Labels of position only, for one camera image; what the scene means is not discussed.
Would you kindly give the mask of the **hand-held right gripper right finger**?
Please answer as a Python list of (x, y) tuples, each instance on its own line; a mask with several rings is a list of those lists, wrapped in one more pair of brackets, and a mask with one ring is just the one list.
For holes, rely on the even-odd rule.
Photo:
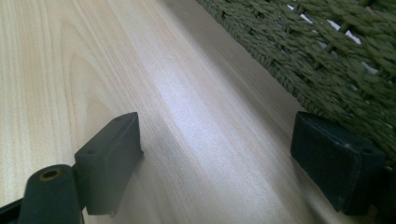
[(328, 119), (299, 111), (290, 153), (335, 210), (367, 213), (374, 180), (385, 163), (381, 149)]

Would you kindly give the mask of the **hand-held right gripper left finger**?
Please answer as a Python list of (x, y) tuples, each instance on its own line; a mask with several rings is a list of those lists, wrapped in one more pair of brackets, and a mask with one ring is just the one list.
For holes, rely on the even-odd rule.
[(111, 120), (75, 154), (78, 196), (89, 215), (118, 212), (143, 155), (137, 112)]

